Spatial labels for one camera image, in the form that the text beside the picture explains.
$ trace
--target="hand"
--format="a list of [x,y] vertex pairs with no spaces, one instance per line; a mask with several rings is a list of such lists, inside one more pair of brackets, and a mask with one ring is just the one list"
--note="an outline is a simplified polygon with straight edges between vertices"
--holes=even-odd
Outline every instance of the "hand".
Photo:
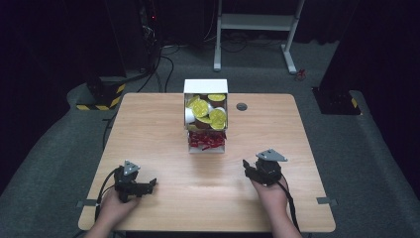
[[[288,189],[284,177],[279,182]],[[251,183],[259,194],[262,206],[268,215],[271,215],[273,212],[286,214],[287,196],[278,184],[264,186],[254,180],[251,180]]]
[[105,193],[99,217],[85,237],[108,237],[109,232],[139,204],[136,197],[127,203],[118,198],[118,191],[111,187]]
[[[284,177],[279,182],[288,189]],[[287,196],[283,189],[276,183],[270,186],[264,186],[254,180],[251,180],[251,183],[259,194],[262,207],[268,215],[272,236],[274,238],[302,237],[287,215]]]

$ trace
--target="white box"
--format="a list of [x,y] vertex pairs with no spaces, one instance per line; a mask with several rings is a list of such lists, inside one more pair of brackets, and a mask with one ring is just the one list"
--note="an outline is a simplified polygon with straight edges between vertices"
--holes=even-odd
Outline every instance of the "white box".
[[[223,94],[225,99],[223,101],[215,102],[208,99],[208,96],[211,97],[211,94]],[[187,105],[191,100],[204,100],[208,104],[208,114],[214,109],[218,109],[225,112],[226,121],[223,129],[213,129],[213,123],[204,124],[208,128],[197,128],[196,121],[197,118],[206,119],[209,115],[202,117],[197,117],[197,113],[193,113],[191,108],[188,108]],[[226,131],[228,129],[228,80],[227,79],[185,79],[184,83],[184,129],[187,132],[187,144],[189,153],[224,153],[226,139]],[[216,141],[212,145],[217,146],[223,144],[216,148],[210,146],[210,142]]]

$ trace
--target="red object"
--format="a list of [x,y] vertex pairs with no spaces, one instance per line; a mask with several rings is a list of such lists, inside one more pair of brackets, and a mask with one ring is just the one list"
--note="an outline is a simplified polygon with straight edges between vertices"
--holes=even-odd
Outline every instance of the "red object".
[[203,151],[225,145],[226,134],[219,131],[189,131],[189,146],[203,147]]
[[301,81],[305,78],[306,78],[306,71],[305,69],[302,68],[296,73],[295,79]]

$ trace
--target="small round object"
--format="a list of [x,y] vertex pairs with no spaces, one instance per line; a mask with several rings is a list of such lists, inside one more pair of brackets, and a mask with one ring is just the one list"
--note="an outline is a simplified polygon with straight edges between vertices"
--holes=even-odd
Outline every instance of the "small round object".
[[213,128],[216,131],[220,131],[225,129],[226,124],[225,123],[211,123],[210,124],[211,128]]
[[186,103],[186,107],[187,108],[191,108],[192,109],[192,107],[194,106],[194,103],[198,100],[198,99],[200,99],[200,96],[199,95],[195,95],[195,96],[193,96],[191,99],[189,99],[189,101]]
[[214,93],[214,94],[209,94],[208,95],[208,98],[210,100],[212,100],[212,101],[223,101],[223,100],[225,100],[226,95],[225,94],[216,94],[216,93]]
[[209,112],[208,104],[206,101],[197,99],[192,105],[192,113],[194,116],[203,117],[206,116]]
[[211,111],[209,117],[212,124],[218,125],[224,125],[228,119],[225,110],[221,107],[215,108],[213,111]]
[[240,110],[240,111],[245,111],[245,110],[248,109],[248,106],[247,106],[247,104],[245,104],[243,102],[240,102],[240,103],[237,104],[237,109]]

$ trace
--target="metal bracket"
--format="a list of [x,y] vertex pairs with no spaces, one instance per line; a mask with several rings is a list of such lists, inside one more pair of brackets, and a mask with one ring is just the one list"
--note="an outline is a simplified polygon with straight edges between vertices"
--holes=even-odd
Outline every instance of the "metal bracket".
[[77,201],[76,207],[81,208],[83,206],[96,206],[96,200],[95,199],[86,199],[84,201]]
[[130,175],[140,169],[139,166],[136,166],[135,164],[125,161],[124,162],[124,176]]
[[287,162],[287,158],[281,155],[279,152],[268,149],[266,151],[256,154],[256,156],[265,161],[277,161],[277,162]]
[[318,201],[318,204],[330,204],[330,206],[336,206],[339,203],[336,199],[330,199],[330,197],[317,197],[316,200]]

